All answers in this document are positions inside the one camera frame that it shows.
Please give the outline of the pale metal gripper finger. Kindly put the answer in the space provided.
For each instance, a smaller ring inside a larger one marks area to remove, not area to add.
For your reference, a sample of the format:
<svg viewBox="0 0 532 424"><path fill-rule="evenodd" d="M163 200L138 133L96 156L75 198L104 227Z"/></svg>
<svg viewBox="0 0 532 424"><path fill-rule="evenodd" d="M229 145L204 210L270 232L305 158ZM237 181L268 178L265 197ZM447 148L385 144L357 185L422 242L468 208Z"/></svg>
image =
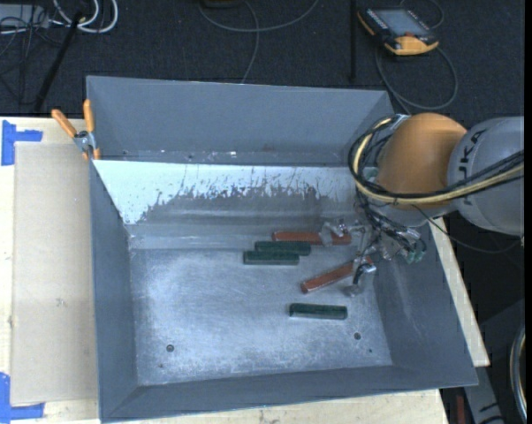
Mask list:
<svg viewBox="0 0 532 424"><path fill-rule="evenodd" d="M343 220L325 221L319 232L322 243L351 243L352 236Z"/></svg>
<svg viewBox="0 0 532 424"><path fill-rule="evenodd" d="M366 282L376 273L376 266L367 261L360 264L354 271L353 281L344 288L344 294L354 297L363 292Z"/></svg>

